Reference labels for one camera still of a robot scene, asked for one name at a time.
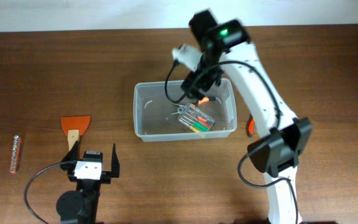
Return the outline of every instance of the wooden table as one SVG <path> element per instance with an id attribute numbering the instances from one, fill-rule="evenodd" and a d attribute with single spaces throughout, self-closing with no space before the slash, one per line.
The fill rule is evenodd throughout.
<path id="1" fill-rule="evenodd" d="M 358 223 L 358 25 L 250 27 L 267 73 L 288 105 L 314 125 L 296 187 L 306 221 Z M 101 151 L 109 169 L 117 144 L 121 177 L 103 185 L 98 221 L 247 223 L 265 219 L 265 190 L 236 167 L 253 141 L 236 92 L 238 127 L 228 138 L 142 142 L 134 133 L 134 87 L 162 81 L 171 49 L 195 44 L 187 29 L 0 33 L 0 223 L 35 223 L 23 201 L 27 181 L 67 153 L 61 116 L 90 114 L 81 151 Z M 173 79 L 185 77 L 185 70 Z M 8 172 L 13 135 L 21 169 Z M 250 162 L 244 174 L 263 183 Z M 64 172 L 42 174 L 29 190 L 34 210 L 58 223 L 55 204 L 75 189 Z"/>

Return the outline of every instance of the green light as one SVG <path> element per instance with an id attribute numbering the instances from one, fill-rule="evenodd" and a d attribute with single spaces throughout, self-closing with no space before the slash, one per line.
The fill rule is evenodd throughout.
<path id="1" fill-rule="evenodd" d="M 228 31 L 227 29 L 221 30 L 221 35 L 227 35 Z"/>

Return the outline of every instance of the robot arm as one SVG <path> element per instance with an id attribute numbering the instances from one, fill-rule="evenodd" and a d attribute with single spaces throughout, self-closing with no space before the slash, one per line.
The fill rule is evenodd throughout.
<path id="1" fill-rule="evenodd" d="M 219 85 L 220 76 L 225 72 L 247 104 L 261 137 L 248 146 L 248 151 L 259 150 L 264 144 L 260 152 L 250 157 L 252 163 L 264 173 L 266 184 L 279 178 L 290 179 L 296 196 L 298 156 L 311 134 L 310 122 L 307 118 L 298 120 L 282 100 L 258 58 L 255 45 L 238 21 L 217 25 L 210 12 L 204 11 L 194 16 L 190 27 L 203 53 L 187 45 L 172 52 L 174 60 L 191 70 L 181 86 L 185 94 L 189 98 L 204 97 L 203 92 L 214 83 Z M 288 182 L 268 187 L 267 193 L 269 222 L 294 223 L 295 200 Z"/>

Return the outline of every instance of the black cable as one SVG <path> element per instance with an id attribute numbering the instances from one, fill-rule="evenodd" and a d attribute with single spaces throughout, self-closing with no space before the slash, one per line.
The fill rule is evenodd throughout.
<path id="1" fill-rule="evenodd" d="M 242 175 L 242 172 L 241 172 L 241 167 L 242 167 L 242 164 L 244 163 L 244 161 L 248 158 L 248 157 L 251 157 L 252 155 L 254 155 L 256 152 L 258 152 L 259 150 L 261 150 L 263 147 L 265 147 L 266 145 L 268 144 L 267 141 L 263 142 L 262 144 L 260 144 L 258 147 L 256 147 L 253 151 L 251 151 L 250 153 L 246 153 L 240 160 L 239 162 L 239 165 L 237 167 L 237 172 L 239 174 L 239 177 L 240 179 L 246 183 L 248 186 L 251 186 L 251 187 L 255 187 L 255 188 L 258 188 L 258 189 L 266 189 L 268 187 L 271 187 L 281 181 L 286 181 L 288 183 L 288 185 L 290 186 L 290 190 L 291 190 L 291 194 L 292 194 L 292 197 L 293 197 L 293 202 L 295 204 L 295 212 L 296 212 L 296 218 L 295 218 L 295 224 L 298 224 L 298 202 L 296 201 L 296 195 L 295 195 L 295 191 L 293 189 L 293 186 L 292 186 L 292 183 L 291 183 L 291 179 L 289 178 L 285 178 L 285 177 L 281 177 L 269 184 L 265 184 L 265 185 L 257 185 L 257 184 L 253 184 L 251 182 L 249 182 L 248 180 L 246 180 L 244 178 L 244 176 Z"/>
<path id="2" fill-rule="evenodd" d="M 74 161 L 68 161 L 68 162 L 59 162 L 53 165 L 50 165 L 48 167 L 43 168 L 42 170 L 40 170 L 38 173 L 36 173 L 33 177 L 31 177 L 30 181 L 27 183 L 25 189 L 24 189 L 24 203 L 26 205 L 26 207 L 29 209 L 30 213 L 37 218 L 38 220 L 40 220 L 42 223 L 44 224 L 48 224 L 45 220 L 43 220 L 41 217 L 39 217 L 31 208 L 29 201 L 27 200 L 27 191 L 29 190 L 30 184 L 33 182 L 33 180 L 38 177 L 41 173 L 45 172 L 46 170 L 49 170 L 53 167 L 56 166 L 60 166 L 60 165 L 64 165 L 64 164 L 69 164 L 69 163 L 74 163 Z"/>
<path id="3" fill-rule="evenodd" d="M 264 84 L 266 90 L 268 91 L 268 94 L 270 96 L 270 98 L 272 99 L 272 102 L 274 104 L 274 107 L 277 111 L 276 113 L 276 118 L 277 118 L 277 124 L 276 127 L 280 127 L 280 122 L 281 122 L 281 111 L 280 111 L 280 107 L 278 106 L 278 102 L 277 99 L 274 97 L 273 91 L 270 89 L 269 85 L 267 84 L 266 80 L 263 78 L 263 76 L 258 72 L 258 70 L 256 70 L 255 67 L 253 67 L 252 65 L 246 63 L 246 62 L 241 62 L 241 61 L 237 61 L 237 60 L 229 60 L 229 61 L 224 61 L 224 62 L 219 62 L 216 63 L 206 69 L 204 69 L 193 81 L 193 83 L 190 85 L 190 87 L 185 91 L 185 93 L 178 99 L 178 100 L 172 100 L 169 96 L 168 96 L 168 90 L 167 90 L 167 85 L 168 85 L 168 80 L 169 77 L 171 76 L 173 70 L 175 69 L 175 67 L 178 65 L 177 60 L 173 62 L 172 68 L 167 76 L 167 79 L 165 80 L 165 95 L 167 96 L 168 100 L 170 100 L 172 103 L 179 103 L 181 102 L 181 100 L 183 100 L 189 93 L 190 91 L 196 86 L 197 82 L 205 75 L 207 74 L 210 70 L 219 67 L 221 65 L 227 65 L 227 64 L 239 64 L 239 65 L 243 65 L 247 68 L 249 68 L 250 72 L 255 72 L 256 75 L 258 76 L 258 78 L 260 79 L 260 81 L 262 81 L 262 83 Z"/>

